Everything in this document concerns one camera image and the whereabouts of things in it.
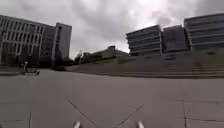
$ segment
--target pavement line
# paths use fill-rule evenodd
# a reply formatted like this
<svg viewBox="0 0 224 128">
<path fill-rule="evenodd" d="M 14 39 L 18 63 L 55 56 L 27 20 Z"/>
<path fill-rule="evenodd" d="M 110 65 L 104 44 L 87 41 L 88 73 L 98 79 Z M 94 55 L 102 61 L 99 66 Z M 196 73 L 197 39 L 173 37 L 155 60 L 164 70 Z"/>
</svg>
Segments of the pavement line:
<svg viewBox="0 0 224 128">
<path fill-rule="evenodd" d="M 96 126 L 97 128 L 100 128 L 100 126 L 98 126 L 95 122 L 93 122 L 91 119 L 89 119 L 83 112 L 80 111 L 80 109 L 73 104 L 70 100 L 68 100 L 68 102 L 82 115 L 84 116 L 88 121 L 90 121 L 94 126 Z"/>
<path fill-rule="evenodd" d="M 206 101 L 206 100 L 184 100 L 184 102 L 198 102 L 198 103 L 214 103 L 214 104 L 220 104 L 220 103 L 224 103 L 224 101 L 219 101 L 219 100 L 216 100 L 216 101 Z"/>
<path fill-rule="evenodd" d="M 143 106 L 144 106 L 144 104 L 142 104 L 141 106 L 139 106 L 132 114 L 130 114 L 129 116 L 127 116 L 123 121 L 121 121 L 118 125 L 116 125 L 113 128 L 117 128 L 120 125 L 122 125 L 125 121 L 127 121 L 129 118 L 131 118 L 136 112 L 138 112 Z"/>
<path fill-rule="evenodd" d="M 21 121 L 24 121 L 24 120 L 6 120 L 4 122 L 5 123 L 13 123 L 13 122 L 21 122 Z"/>
<path fill-rule="evenodd" d="M 186 110 L 185 110 L 185 103 L 184 103 L 184 98 L 181 95 L 181 103 L 184 111 L 184 127 L 187 128 L 187 116 L 186 116 Z"/>
<path fill-rule="evenodd" d="M 197 118 L 187 118 L 188 120 L 197 120 L 197 121 L 209 121 L 209 122 L 224 122 L 224 120 L 203 120 Z"/>
<path fill-rule="evenodd" d="M 30 112 L 30 116 L 29 116 L 29 128 L 31 128 L 31 124 L 32 124 L 32 115 L 31 115 L 31 112 Z"/>
</svg>

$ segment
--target roof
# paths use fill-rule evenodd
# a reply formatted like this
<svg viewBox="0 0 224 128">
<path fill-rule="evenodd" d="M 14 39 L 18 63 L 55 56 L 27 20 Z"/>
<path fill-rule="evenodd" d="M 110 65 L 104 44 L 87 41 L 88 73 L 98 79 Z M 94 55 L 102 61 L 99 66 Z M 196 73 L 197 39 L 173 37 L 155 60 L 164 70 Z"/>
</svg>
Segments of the roof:
<svg viewBox="0 0 224 128">
<path fill-rule="evenodd" d="M 159 27 L 159 25 L 154 25 L 154 26 L 150 26 L 150 27 L 147 27 L 147 28 L 143 28 L 143 29 L 139 29 L 139 30 L 136 30 L 136 31 L 133 31 L 133 32 L 130 32 L 130 33 L 127 33 L 126 35 L 130 35 L 130 34 L 134 34 L 134 33 L 137 33 L 137 32 L 140 32 L 140 31 L 143 31 L 143 30 L 147 30 L 147 29 L 151 29 L 151 28 L 155 28 L 155 27 Z"/>
<path fill-rule="evenodd" d="M 9 18 L 9 19 L 21 20 L 21 21 L 25 21 L 25 22 L 34 23 L 34 24 L 39 24 L 39 25 L 44 25 L 44 26 L 54 27 L 54 26 L 52 26 L 52 25 L 47 25 L 47 24 L 43 24 L 43 23 L 36 22 L 36 21 L 26 20 L 26 19 L 17 18 L 17 17 L 4 16 L 4 15 L 0 15 L 0 17 L 6 17 L 6 18 Z"/>
<path fill-rule="evenodd" d="M 224 16 L 224 13 L 217 13 L 217 14 L 209 14 L 209 15 L 203 15 L 203 16 L 197 16 L 197 17 L 192 17 L 192 18 L 186 18 L 184 19 L 184 21 L 186 20 L 193 20 L 193 19 L 200 19 L 200 18 L 206 18 L 206 17 L 211 17 L 211 16 Z"/>
<path fill-rule="evenodd" d="M 61 22 L 57 22 L 56 24 L 59 24 L 59 25 L 63 25 L 63 26 L 67 26 L 67 27 L 71 27 L 72 28 L 71 25 L 67 25 L 67 24 L 64 24 L 64 23 L 61 23 Z"/>
</svg>

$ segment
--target office building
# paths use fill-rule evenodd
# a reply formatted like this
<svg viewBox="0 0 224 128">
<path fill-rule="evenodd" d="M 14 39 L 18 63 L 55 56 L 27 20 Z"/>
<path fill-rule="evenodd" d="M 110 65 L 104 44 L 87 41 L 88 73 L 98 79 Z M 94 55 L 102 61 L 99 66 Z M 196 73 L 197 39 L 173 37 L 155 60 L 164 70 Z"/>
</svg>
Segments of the office building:
<svg viewBox="0 0 224 128">
<path fill-rule="evenodd" d="M 0 64 L 36 55 L 38 63 L 69 57 L 72 27 L 0 16 Z"/>
<path fill-rule="evenodd" d="M 97 51 L 94 53 L 84 52 L 80 56 L 82 56 L 81 59 L 82 63 L 89 63 L 101 60 L 114 59 L 116 57 L 128 56 L 128 53 L 116 49 L 115 46 L 109 46 L 107 49 Z"/>
<path fill-rule="evenodd" d="M 164 28 L 162 42 L 163 53 L 189 50 L 187 37 L 181 25 Z"/>
<path fill-rule="evenodd" d="M 126 34 L 132 56 L 161 53 L 162 35 L 159 25 Z"/>
<path fill-rule="evenodd" d="M 224 48 L 224 14 L 184 20 L 191 50 Z"/>
</svg>

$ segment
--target concrete pavement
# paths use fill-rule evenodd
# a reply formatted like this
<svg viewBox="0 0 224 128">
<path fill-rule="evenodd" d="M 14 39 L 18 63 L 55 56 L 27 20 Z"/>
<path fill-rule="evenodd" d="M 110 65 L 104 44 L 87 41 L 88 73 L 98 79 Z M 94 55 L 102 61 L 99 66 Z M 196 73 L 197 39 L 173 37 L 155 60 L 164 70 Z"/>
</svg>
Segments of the concrete pavement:
<svg viewBox="0 0 224 128">
<path fill-rule="evenodd" d="M 223 128 L 223 79 L 175 80 L 42 70 L 0 77 L 4 128 Z"/>
<path fill-rule="evenodd" d="M 0 76 L 16 76 L 21 74 L 21 71 L 23 68 L 0 66 Z"/>
</svg>

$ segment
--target window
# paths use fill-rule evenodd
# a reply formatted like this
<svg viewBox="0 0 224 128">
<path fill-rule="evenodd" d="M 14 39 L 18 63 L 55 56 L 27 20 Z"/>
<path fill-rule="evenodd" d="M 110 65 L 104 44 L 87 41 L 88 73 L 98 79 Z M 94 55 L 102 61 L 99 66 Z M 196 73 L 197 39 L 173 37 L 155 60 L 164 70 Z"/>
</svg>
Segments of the window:
<svg viewBox="0 0 224 128">
<path fill-rule="evenodd" d="M 13 23 L 14 23 L 14 22 L 12 21 L 11 24 L 10 24 L 10 28 L 9 28 L 9 29 L 12 29 Z"/>
<path fill-rule="evenodd" d="M 35 41 L 34 41 L 34 43 L 37 43 L 37 36 L 35 36 Z"/>
<path fill-rule="evenodd" d="M 15 37 L 15 32 L 12 32 L 12 38 L 11 38 L 11 40 L 14 40 L 14 37 Z"/>
<path fill-rule="evenodd" d="M 18 47 L 17 47 L 17 52 L 18 52 L 18 53 L 20 52 L 20 44 L 19 44 Z"/>
<path fill-rule="evenodd" d="M 12 43 L 9 44 L 9 52 L 13 52 L 13 44 Z"/>
<path fill-rule="evenodd" d="M 18 24 L 18 22 L 16 21 L 16 24 L 15 24 L 15 26 L 14 26 L 14 30 L 16 30 L 17 24 Z"/>
<path fill-rule="evenodd" d="M 41 37 L 39 37 L 39 40 L 38 40 L 38 43 L 40 44 L 40 42 L 41 42 Z"/>
<path fill-rule="evenodd" d="M 149 45 L 145 45 L 145 46 L 139 46 L 139 47 L 135 47 L 135 48 L 131 48 L 132 51 L 139 51 L 139 50 L 147 50 L 147 49 L 156 49 L 156 48 L 160 48 L 160 44 L 149 44 Z"/>
<path fill-rule="evenodd" d="M 25 49 L 25 45 L 22 44 L 21 47 L 22 47 L 22 48 L 21 48 L 21 51 L 23 51 L 23 50 Z"/>
<path fill-rule="evenodd" d="M 1 22 L 1 27 L 3 27 L 4 26 L 4 19 L 2 19 L 2 22 Z"/>
<path fill-rule="evenodd" d="M 42 34 L 42 33 L 43 33 L 43 27 L 40 28 L 40 34 Z"/>
<path fill-rule="evenodd" d="M 60 43 L 61 29 L 62 29 L 62 27 L 58 28 L 57 37 L 56 37 L 56 43 Z"/>
<path fill-rule="evenodd" d="M 18 27 L 17 27 L 17 30 L 19 31 L 19 29 L 20 29 L 20 26 L 21 26 L 21 23 L 19 22 L 19 25 L 18 25 Z"/>
<path fill-rule="evenodd" d="M 29 41 L 30 41 L 30 34 L 28 34 L 26 42 L 29 43 Z"/>
<path fill-rule="evenodd" d="M 16 41 L 18 40 L 18 36 L 19 36 L 19 33 L 17 32 L 16 33 L 16 39 L 15 39 Z"/>
<path fill-rule="evenodd" d="M 5 49 L 5 43 L 2 43 L 2 49 Z"/>
<path fill-rule="evenodd" d="M 3 27 L 5 26 L 6 19 L 3 19 Z"/>
<path fill-rule="evenodd" d="M 55 51 L 59 51 L 59 44 L 56 44 Z"/>
<path fill-rule="evenodd" d="M 8 33 L 9 33 L 9 32 L 6 32 L 6 33 L 4 34 L 4 39 L 6 39 L 6 35 L 8 35 Z"/>
<path fill-rule="evenodd" d="M 38 26 L 35 26 L 35 28 L 34 28 L 34 33 L 37 33 L 37 27 L 38 27 Z"/>
<path fill-rule="evenodd" d="M 19 36 L 19 41 L 21 41 L 21 40 L 22 40 L 22 36 L 23 36 L 23 34 L 22 34 L 22 33 L 20 33 L 20 36 Z"/>
<path fill-rule="evenodd" d="M 29 32 L 31 32 L 31 33 L 35 32 L 35 25 L 30 24 Z"/>
<path fill-rule="evenodd" d="M 26 32 L 28 32 L 28 29 L 29 29 L 29 25 L 28 24 L 26 24 Z"/>
<path fill-rule="evenodd" d="M 16 46 L 17 44 L 14 44 L 13 52 L 16 52 Z"/>
<path fill-rule="evenodd" d="M 26 26 L 26 24 L 24 23 L 24 32 L 26 32 L 26 27 L 27 27 L 27 26 Z"/>
<path fill-rule="evenodd" d="M 22 24 L 22 31 L 24 30 L 25 24 Z"/>
<path fill-rule="evenodd" d="M 9 20 L 7 20 L 6 22 L 6 29 L 8 29 L 8 27 L 9 27 Z"/>
<path fill-rule="evenodd" d="M 29 53 L 32 52 L 32 45 L 29 45 Z"/>
<path fill-rule="evenodd" d="M 36 33 L 39 33 L 39 29 L 40 29 L 40 27 L 37 26 Z"/>
<path fill-rule="evenodd" d="M 0 20 L 0 27 L 2 27 L 2 19 Z"/>
<path fill-rule="evenodd" d="M 11 32 L 8 32 L 7 40 L 10 40 Z"/>
<path fill-rule="evenodd" d="M 26 40 L 26 34 L 24 34 L 23 36 L 23 42 L 25 42 L 25 40 Z"/>
<path fill-rule="evenodd" d="M 31 41 L 30 42 L 33 43 L 33 35 L 31 36 Z"/>
</svg>

